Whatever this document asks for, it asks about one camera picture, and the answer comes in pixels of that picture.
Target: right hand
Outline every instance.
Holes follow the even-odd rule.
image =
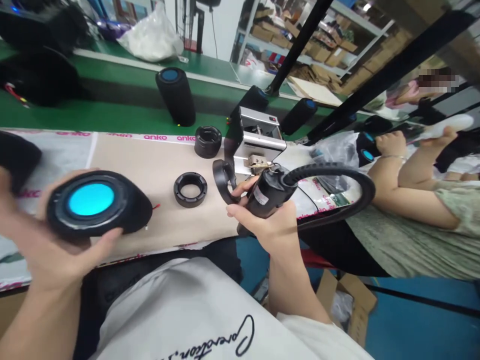
[[[241,196],[255,184],[258,178],[256,176],[240,183],[231,194]],[[266,219],[253,215],[244,207],[246,204],[247,198],[244,196],[239,204],[230,204],[226,207],[227,214],[254,233],[260,245],[273,259],[283,260],[300,254],[297,210],[292,200],[285,202]]]
[[[422,148],[446,148],[453,140],[457,138],[458,134],[453,127],[446,126],[443,129],[443,136],[438,138],[431,138],[420,141]]]

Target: metal machine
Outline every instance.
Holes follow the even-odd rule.
[[[239,182],[268,166],[286,148],[276,116],[240,106],[225,136],[225,161]]]

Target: white wall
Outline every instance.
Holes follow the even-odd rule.
[[[212,29],[212,14],[205,5],[198,4],[200,9],[205,11],[205,21],[203,25],[203,54],[215,58],[214,31]],[[218,58],[220,60],[230,61],[232,46],[237,33],[237,26],[242,11],[242,0],[221,0],[219,6],[213,8],[213,23],[215,25],[216,45],[218,49]],[[165,0],[166,15],[175,28],[175,0]],[[195,17],[193,24],[192,40],[197,40],[198,16]]]

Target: floor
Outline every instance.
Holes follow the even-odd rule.
[[[252,237],[237,239],[241,286],[251,293],[265,277],[269,256]],[[323,271],[308,268],[317,289]],[[376,279],[381,287],[480,310],[470,282],[453,279]],[[377,293],[369,316],[365,349],[376,360],[480,359],[480,319]]]

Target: black plastic ring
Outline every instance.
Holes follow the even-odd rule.
[[[216,187],[223,201],[228,205],[238,204],[240,196],[232,196],[232,193],[229,191],[229,181],[232,189],[237,187],[237,178],[235,177],[232,166],[225,160],[219,159],[213,162],[212,169],[213,179],[215,180]]]
[[[217,156],[222,145],[222,133],[214,126],[200,126],[195,132],[195,152],[204,159]]]
[[[186,197],[182,194],[182,188],[185,185],[196,185],[200,189],[200,194],[196,197]],[[186,172],[175,180],[173,185],[173,194],[176,202],[184,208],[195,208],[204,202],[207,195],[207,182],[204,177],[196,172]]]

